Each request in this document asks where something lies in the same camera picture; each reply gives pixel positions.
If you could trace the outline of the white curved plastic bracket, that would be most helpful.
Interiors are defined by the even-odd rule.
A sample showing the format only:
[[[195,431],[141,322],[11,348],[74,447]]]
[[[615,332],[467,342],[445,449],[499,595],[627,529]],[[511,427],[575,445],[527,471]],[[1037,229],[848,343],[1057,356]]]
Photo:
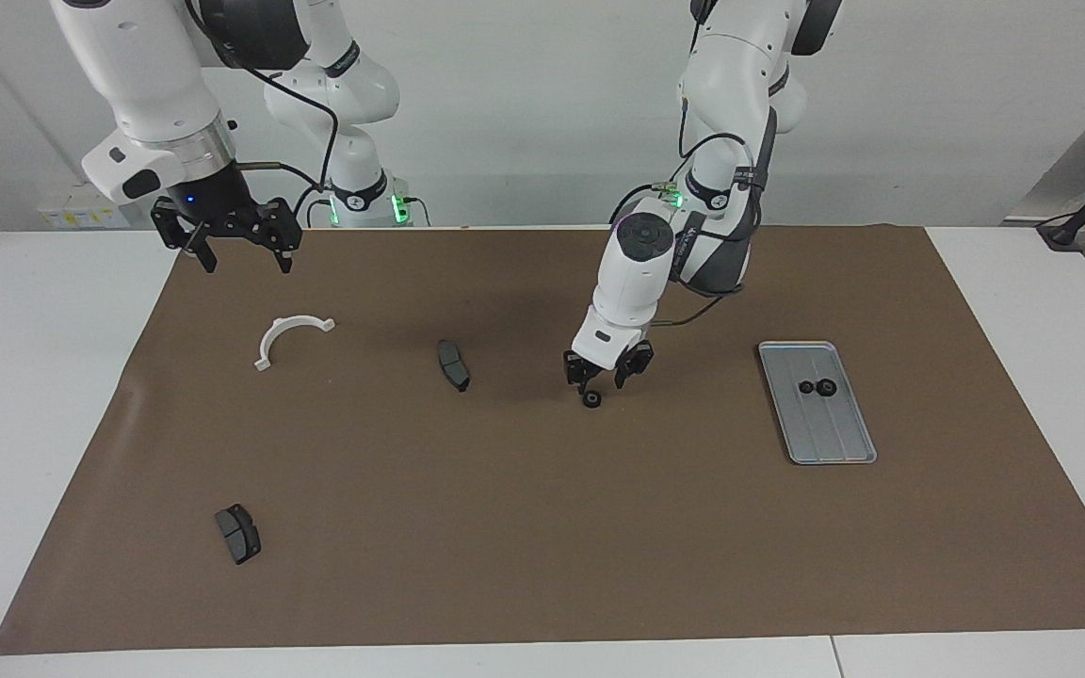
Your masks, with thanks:
[[[288,317],[277,317],[271,325],[267,328],[258,345],[258,360],[254,362],[254,368],[258,372],[266,372],[272,364],[271,351],[276,340],[281,335],[292,331],[293,328],[311,327],[316,330],[329,333],[334,330],[335,320],[332,318],[320,318],[314,315],[293,315]]]

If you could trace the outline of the white box with yellow labels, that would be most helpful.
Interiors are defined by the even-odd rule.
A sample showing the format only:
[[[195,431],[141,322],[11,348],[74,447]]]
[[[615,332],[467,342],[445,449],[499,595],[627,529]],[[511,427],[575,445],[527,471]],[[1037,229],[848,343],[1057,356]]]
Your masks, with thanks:
[[[53,229],[124,231],[133,227],[125,206],[110,201],[90,184],[47,190],[35,210]]]

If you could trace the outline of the long grey brake pad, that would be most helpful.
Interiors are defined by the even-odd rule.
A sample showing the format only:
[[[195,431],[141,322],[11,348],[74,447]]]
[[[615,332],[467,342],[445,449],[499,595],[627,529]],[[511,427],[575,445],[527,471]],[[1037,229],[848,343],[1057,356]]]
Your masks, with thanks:
[[[446,378],[449,385],[458,392],[468,391],[471,375],[458,344],[452,342],[452,340],[441,340],[436,344],[436,351],[438,351],[441,373]]]

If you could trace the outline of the silver metal tray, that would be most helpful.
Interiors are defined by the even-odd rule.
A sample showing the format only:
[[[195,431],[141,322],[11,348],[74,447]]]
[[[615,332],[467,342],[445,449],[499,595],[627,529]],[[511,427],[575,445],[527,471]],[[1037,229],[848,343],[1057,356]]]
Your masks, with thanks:
[[[797,466],[871,464],[877,447],[845,364],[830,342],[762,342],[757,353],[788,458]],[[831,379],[833,396],[802,394],[800,382]]]

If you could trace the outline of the brown paper table mat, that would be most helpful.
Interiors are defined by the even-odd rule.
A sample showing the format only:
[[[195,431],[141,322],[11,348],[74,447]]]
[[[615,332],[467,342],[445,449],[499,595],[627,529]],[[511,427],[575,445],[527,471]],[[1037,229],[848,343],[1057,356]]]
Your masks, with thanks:
[[[315,232],[176,259],[0,654],[1085,628],[1085,507],[930,236],[769,227],[744,291],[585,408],[600,231]],[[277,317],[293,328],[258,372]],[[460,347],[471,382],[441,373]],[[797,466],[762,342],[877,447]],[[244,506],[235,565],[214,519]]]

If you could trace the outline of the short dark brake pad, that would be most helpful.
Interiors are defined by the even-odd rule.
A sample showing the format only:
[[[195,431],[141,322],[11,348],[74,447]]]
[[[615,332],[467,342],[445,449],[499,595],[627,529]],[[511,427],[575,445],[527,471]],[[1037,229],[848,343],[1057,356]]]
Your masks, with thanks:
[[[235,565],[244,565],[261,551],[259,530],[244,506],[229,506],[215,512],[217,528]]]

